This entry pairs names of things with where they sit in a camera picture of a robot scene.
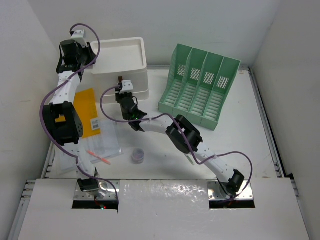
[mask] white plastic box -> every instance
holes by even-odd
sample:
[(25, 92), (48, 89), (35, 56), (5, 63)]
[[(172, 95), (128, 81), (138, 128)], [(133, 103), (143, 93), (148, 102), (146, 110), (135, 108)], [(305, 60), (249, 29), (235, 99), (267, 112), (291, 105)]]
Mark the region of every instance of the white plastic box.
[[(149, 97), (147, 60), (144, 40), (141, 37), (102, 40), (100, 55), (93, 65), (91, 73), (94, 78), (95, 94), (102, 93), (119, 83), (118, 77), (131, 80), (133, 94), (139, 100)], [(91, 43), (93, 52), (98, 52), (98, 42)], [(114, 103), (115, 91), (112, 90), (103, 97), (103, 103)]]

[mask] metal base plate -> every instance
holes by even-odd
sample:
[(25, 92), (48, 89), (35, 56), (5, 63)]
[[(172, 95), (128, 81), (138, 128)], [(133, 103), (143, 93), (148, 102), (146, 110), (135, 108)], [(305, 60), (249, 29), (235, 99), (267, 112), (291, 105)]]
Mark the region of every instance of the metal base plate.
[[(248, 181), (243, 181), (242, 186), (239, 190), (239, 192), (237, 192), (237, 194), (241, 193), (245, 187), (245, 185), (247, 184)], [(219, 182), (217, 180), (211, 180), (207, 182), (207, 187), (208, 187), (208, 197), (209, 197), (209, 201), (222, 201), (222, 200), (226, 200), (229, 197), (226, 196), (226, 194), (223, 192), (223, 190), (221, 189), (221, 186), (219, 184)], [(238, 197), (236, 197), (234, 200), (236, 201), (253, 201), (254, 200), (254, 195), (252, 192), (252, 188), (251, 188), (251, 184), (249, 184), (246, 189), (241, 193), (241, 195), (239, 195)]]
[[(120, 185), (119, 185), (119, 180), (111, 180), (111, 183), (113, 183), (113, 185), (116, 188), (117, 193), (119, 193), (119, 189), (120, 189)], [(107, 182), (99, 182), (100, 187), (103, 189), (103, 194), (98, 194), (98, 197), (96, 198), (97, 200), (100, 201), (116, 201), (116, 193), (115, 193), (115, 189), (108, 184)], [(90, 192), (83, 192), (80, 190), (79, 185), (77, 184), (75, 187), (75, 192), (74, 192), (74, 197), (73, 197), (74, 201), (94, 201), (95, 200), (95, 196), (92, 195), (92, 193)]]

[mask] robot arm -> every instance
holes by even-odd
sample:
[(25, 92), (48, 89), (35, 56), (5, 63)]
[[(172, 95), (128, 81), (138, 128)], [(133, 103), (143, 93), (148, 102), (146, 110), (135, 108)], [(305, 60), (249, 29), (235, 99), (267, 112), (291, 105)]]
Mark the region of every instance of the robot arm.
[[(82, 146), (83, 125), (73, 105), (77, 87), (82, 81), (84, 72), (79, 72), (69, 80), (74, 72), (92, 62), (96, 57), (90, 43), (85, 41), (84, 34), (84, 30), (71, 32), (71, 39), (60, 43), (60, 60), (56, 69), (59, 77), (58, 86), (66, 81), (69, 82), (54, 93), (50, 103), (44, 106), (42, 114), (45, 126), (51, 136), (65, 150), (78, 156), (78, 164), (81, 169), (91, 176), (95, 176), (96, 169), (87, 160), (85, 148)], [(63, 121), (57, 121), (61, 116), (64, 117)], [(88, 177), (78, 172), (77, 167), (75, 170), (81, 185), (81, 181), (87, 180)], [(92, 189), (93, 185), (95, 185), (93, 188), (98, 186), (91, 182), (87, 190)]]
[[(190, 154), (189, 147), (187, 146), (182, 134), (179, 132), (178, 127), (173, 123), (173, 120), (170, 117), (163, 116), (161, 118), (151, 120), (152, 117), (148, 117), (145, 112), (138, 109), (137, 104), (133, 100), (133, 85), (130, 80), (123, 80), (119, 84), (119, 87), (116, 89), (116, 101), (121, 106), (123, 119), (150, 119), (130, 122), (130, 126), (135, 131), (166, 134), (179, 151), (184, 154)], [(223, 185), (224, 190), (228, 194), (234, 196), (240, 190), (245, 177), (238, 170), (234, 169), (221, 158), (216, 156), (215, 153), (203, 143), (200, 132), (184, 116), (178, 115), (175, 120), (183, 130), (195, 157), (200, 162), (203, 162), (209, 157), (215, 156), (204, 162), (204, 165), (206, 165), (216, 175), (217, 179)]]

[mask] white table surface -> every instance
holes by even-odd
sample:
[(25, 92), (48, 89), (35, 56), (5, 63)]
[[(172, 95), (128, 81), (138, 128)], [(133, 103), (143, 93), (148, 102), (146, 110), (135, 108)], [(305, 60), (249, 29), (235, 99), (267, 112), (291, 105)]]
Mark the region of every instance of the white table surface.
[[(157, 116), (158, 102), (166, 88), (169, 70), (149, 70), (149, 99), (138, 102), (139, 109)], [(104, 119), (97, 104), (98, 116)], [(113, 118), (122, 119), (119, 104), (105, 104), (104, 109)], [(225, 101), (215, 131), (196, 126), (203, 141), (216, 154), (241, 151), (253, 162), (254, 178), (276, 178), (274, 163), (268, 146), (263, 123), (258, 110), (253, 86), (247, 70), (239, 71)], [(103, 162), (95, 166), (102, 178), (108, 179), (154, 179), (154, 180), (204, 180), (216, 176), (204, 165), (191, 165), (169, 138), (153, 132), (135, 132), (127, 123), (116, 125), (118, 141), (122, 148), (120, 156), (110, 158), (111, 165)], [(133, 164), (131, 154), (134, 148), (145, 152), (142, 164)], [(250, 173), (248, 161), (233, 154), (223, 158), (241, 171), (246, 178)], [(55, 160), (50, 178), (76, 178), (75, 171), (61, 174)]]
[(289, 178), (252, 180), (255, 208), (209, 209), (205, 180), (121, 180), (116, 210), (72, 209), (75, 179), (38, 179), (19, 240), (308, 240)]

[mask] white wall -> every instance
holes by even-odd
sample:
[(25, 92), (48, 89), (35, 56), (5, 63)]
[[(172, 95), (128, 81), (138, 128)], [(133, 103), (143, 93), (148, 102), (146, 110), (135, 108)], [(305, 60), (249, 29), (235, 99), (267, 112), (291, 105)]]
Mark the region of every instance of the white wall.
[(254, 65), (312, 239), (320, 239), (320, 1), (283, 0)]
[(28, 0), (55, 46), (70, 24), (102, 40), (144, 38), (149, 65), (168, 65), (178, 43), (252, 65), (280, 0)]
[(57, 48), (27, 0), (0, 5), (0, 239), (7, 239), (26, 180), (41, 175), (49, 140), (40, 103), (58, 82)]

